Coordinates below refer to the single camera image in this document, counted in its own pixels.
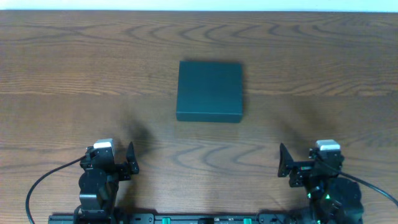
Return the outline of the dark green box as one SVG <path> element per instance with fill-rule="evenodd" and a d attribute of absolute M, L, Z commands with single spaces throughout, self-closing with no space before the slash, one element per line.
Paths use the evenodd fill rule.
<path fill-rule="evenodd" d="M 239 123 L 243 118 L 243 66 L 181 61 L 175 114 L 178 121 Z"/>

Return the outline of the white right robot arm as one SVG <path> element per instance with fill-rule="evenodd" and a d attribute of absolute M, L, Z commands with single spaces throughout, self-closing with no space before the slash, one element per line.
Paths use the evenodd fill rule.
<path fill-rule="evenodd" d="M 309 149 L 310 161 L 294 161 L 284 144 L 279 146 L 278 177 L 289 177 L 291 187 L 303 187 L 309 207 L 287 215 L 284 223 L 362 223 L 364 207 L 359 184 L 342 178 L 344 157 L 332 139 L 317 140 Z"/>

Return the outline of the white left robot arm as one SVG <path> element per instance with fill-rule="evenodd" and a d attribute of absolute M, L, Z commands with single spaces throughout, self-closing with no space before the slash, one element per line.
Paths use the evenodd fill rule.
<path fill-rule="evenodd" d="M 129 223 L 129 215 L 115 207 L 121 181 L 131 180 L 139 173 L 133 143 L 129 143 L 126 161 L 114 161 L 112 139 L 100 139 L 86 148 L 80 161 L 84 170 L 78 185 L 80 206 L 73 214 L 73 223 Z"/>

